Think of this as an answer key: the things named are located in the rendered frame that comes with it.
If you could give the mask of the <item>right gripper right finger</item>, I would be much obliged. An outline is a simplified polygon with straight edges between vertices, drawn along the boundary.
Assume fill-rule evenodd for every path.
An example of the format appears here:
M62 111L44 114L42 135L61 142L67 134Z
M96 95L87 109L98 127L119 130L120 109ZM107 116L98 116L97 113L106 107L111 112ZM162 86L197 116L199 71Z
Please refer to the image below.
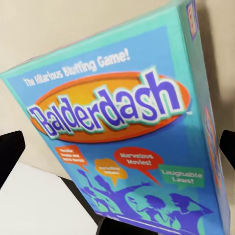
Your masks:
M224 130L219 148L235 170L235 132Z

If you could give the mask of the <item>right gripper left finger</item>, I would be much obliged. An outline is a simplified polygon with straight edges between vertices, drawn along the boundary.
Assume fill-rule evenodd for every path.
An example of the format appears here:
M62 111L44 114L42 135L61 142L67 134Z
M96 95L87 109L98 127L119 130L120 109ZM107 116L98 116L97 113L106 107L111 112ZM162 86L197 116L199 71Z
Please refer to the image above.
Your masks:
M0 135L0 188L4 185L25 149L21 130Z

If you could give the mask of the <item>board game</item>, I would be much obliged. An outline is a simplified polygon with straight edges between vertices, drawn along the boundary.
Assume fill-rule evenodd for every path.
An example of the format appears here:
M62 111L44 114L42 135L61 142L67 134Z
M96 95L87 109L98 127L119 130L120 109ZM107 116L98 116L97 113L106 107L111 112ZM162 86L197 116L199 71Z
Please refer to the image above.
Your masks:
M0 79L96 214L163 235L231 235L195 0Z

